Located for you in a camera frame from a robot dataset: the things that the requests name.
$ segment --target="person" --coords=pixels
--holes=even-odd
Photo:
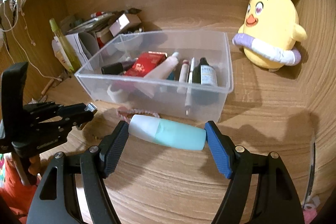
[[[36,176],[41,169],[40,156],[34,156],[29,160],[31,165],[28,171]],[[3,155],[3,161],[2,173],[4,172],[5,180],[0,187],[0,198],[11,209],[16,218],[25,224],[37,185],[24,186],[22,184],[10,153]]]

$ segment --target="plush toy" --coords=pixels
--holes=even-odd
[[[291,0],[250,0],[244,24],[232,39],[255,65],[276,71],[301,61],[296,41],[307,38]]]

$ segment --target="yellow-green bottle cap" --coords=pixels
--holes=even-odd
[[[59,29],[59,27],[58,27],[58,25],[57,25],[57,23],[56,23],[56,21],[55,21],[54,18],[50,19],[49,23],[50,23],[52,32],[55,32],[55,31],[57,31]]]

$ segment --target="red clothing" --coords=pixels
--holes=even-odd
[[[7,159],[5,159],[5,168],[5,184],[0,188],[0,195],[21,223],[25,224],[37,186],[23,186],[19,174]]]

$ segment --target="orange beak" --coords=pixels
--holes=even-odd
[[[254,18],[253,15],[250,15],[248,17],[248,19],[246,20],[246,26],[248,26],[248,27],[252,27],[254,25],[257,25],[257,23],[258,23],[258,19]]]

